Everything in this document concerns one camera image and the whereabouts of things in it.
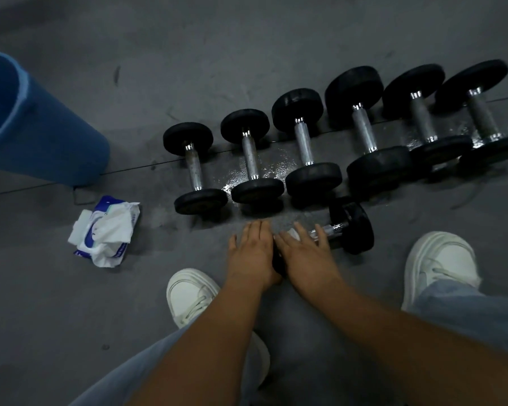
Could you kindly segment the person's right hand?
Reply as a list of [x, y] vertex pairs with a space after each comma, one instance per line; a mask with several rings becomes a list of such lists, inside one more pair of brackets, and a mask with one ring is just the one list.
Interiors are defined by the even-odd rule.
[[[329, 266], [317, 268], [318, 257], [328, 257]], [[308, 300], [327, 292], [330, 286], [342, 284], [343, 279], [333, 259], [331, 249], [329, 252], [317, 250], [299, 250], [291, 254], [282, 254], [287, 264], [287, 276], [298, 291]]]

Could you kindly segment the person's left hand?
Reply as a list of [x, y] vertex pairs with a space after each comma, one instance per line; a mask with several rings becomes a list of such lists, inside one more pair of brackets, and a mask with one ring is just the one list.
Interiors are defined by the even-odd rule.
[[282, 277], [271, 267], [273, 232], [268, 219], [261, 220], [260, 243], [250, 246], [250, 223], [247, 222], [237, 236], [238, 252], [227, 253], [226, 284], [245, 284], [256, 291], [265, 292], [281, 283]]

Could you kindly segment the black chrome-handled dumbbell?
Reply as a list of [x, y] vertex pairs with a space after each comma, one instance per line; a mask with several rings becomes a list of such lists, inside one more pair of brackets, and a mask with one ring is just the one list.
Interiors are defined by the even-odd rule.
[[[352, 197], [337, 197], [330, 200], [328, 204], [330, 223], [322, 225], [325, 234], [326, 244], [329, 247], [329, 240], [338, 239], [341, 248], [352, 255], [358, 255], [369, 251], [374, 245], [374, 233], [372, 224], [366, 211]], [[313, 243], [319, 244], [318, 231], [316, 229], [304, 230]], [[291, 238], [301, 243], [301, 235], [296, 225], [287, 230]], [[329, 267], [328, 257], [318, 257], [315, 267]], [[282, 257], [277, 244], [273, 242], [271, 267], [281, 277], [287, 275], [287, 264]]]

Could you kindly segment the person's left forearm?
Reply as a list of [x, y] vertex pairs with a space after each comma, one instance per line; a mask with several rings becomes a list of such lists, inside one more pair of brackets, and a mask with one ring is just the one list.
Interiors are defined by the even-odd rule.
[[127, 405], [237, 406], [262, 294], [281, 279], [231, 275]]

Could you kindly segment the person's right forearm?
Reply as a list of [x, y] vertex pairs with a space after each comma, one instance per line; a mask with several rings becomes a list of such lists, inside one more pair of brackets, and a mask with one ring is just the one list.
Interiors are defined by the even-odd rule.
[[508, 406], [508, 354], [356, 292], [331, 274], [298, 293], [392, 378], [408, 406]]

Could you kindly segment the row of black dumbbells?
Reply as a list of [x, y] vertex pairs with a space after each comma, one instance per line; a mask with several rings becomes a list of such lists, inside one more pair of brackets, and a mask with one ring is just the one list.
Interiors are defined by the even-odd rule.
[[[359, 66], [332, 80], [325, 90], [325, 105], [313, 89], [290, 90], [271, 109], [274, 127], [295, 136], [302, 162], [284, 182], [262, 177], [258, 171], [256, 143], [269, 131], [267, 115], [256, 109], [234, 111], [222, 120], [221, 136], [242, 146], [248, 178], [231, 189], [232, 200], [237, 204], [261, 204], [280, 197], [284, 190], [294, 198], [310, 198], [339, 186], [343, 181], [340, 167], [312, 158], [309, 127], [316, 125], [324, 109], [335, 123], [351, 121], [364, 147], [365, 153], [347, 167], [349, 186], [356, 193], [397, 186], [420, 172], [454, 160], [465, 170], [506, 161], [508, 135], [500, 132], [484, 94], [507, 75], [508, 64], [492, 59], [470, 66], [446, 81], [443, 67], [432, 63], [414, 67], [384, 87], [374, 67]], [[469, 133], [443, 136], [436, 132], [425, 101], [432, 94], [438, 111], [467, 107], [476, 128], [476, 140]], [[419, 134], [416, 147], [378, 146], [367, 111], [379, 100], [386, 117], [412, 118]]]

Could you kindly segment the person's left white shoe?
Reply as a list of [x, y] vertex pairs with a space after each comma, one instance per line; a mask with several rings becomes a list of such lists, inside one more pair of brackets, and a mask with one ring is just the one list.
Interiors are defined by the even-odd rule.
[[[178, 332], [185, 332], [210, 305], [220, 287], [207, 274], [184, 268], [170, 278], [166, 298]], [[253, 332], [246, 355], [242, 391], [254, 392], [265, 381], [270, 370], [270, 352], [261, 337]]]

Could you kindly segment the person's white shoe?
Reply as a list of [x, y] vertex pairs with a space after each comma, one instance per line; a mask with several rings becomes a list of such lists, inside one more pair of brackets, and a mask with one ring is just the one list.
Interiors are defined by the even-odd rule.
[[406, 259], [401, 309], [411, 312], [429, 298], [479, 296], [480, 286], [473, 248], [455, 234], [432, 231], [415, 242]]
[[[185, 332], [210, 305], [220, 287], [207, 274], [184, 268], [170, 278], [166, 298], [178, 332]], [[270, 352], [261, 337], [253, 332], [246, 355], [242, 391], [254, 392], [265, 381], [270, 370]]]

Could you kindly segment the blue white wet wipes pack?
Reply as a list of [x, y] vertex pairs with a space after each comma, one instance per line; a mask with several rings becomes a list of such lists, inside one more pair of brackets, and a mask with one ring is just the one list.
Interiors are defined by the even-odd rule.
[[105, 195], [92, 211], [82, 210], [68, 238], [75, 246], [74, 255], [91, 260], [99, 268], [121, 265], [141, 214], [140, 206], [139, 202]]

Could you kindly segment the person's right white shoe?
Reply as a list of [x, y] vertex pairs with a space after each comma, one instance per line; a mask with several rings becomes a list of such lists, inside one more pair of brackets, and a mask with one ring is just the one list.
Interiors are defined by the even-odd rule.
[[406, 259], [401, 309], [411, 312], [429, 298], [479, 296], [480, 286], [473, 248], [455, 234], [432, 231], [415, 242]]

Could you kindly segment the light blue jeans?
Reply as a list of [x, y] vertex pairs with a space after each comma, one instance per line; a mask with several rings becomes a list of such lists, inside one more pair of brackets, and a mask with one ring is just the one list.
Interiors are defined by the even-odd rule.
[[[438, 280], [420, 293], [409, 313], [508, 352], [508, 297], [485, 295], [454, 280]], [[175, 331], [130, 358], [69, 406], [123, 406], [188, 328]]]

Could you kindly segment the blue rolled foam mat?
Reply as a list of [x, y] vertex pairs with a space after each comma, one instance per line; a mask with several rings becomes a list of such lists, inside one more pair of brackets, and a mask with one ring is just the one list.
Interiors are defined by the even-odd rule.
[[108, 140], [0, 52], [0, 170], [71, 187], [98, 180]]

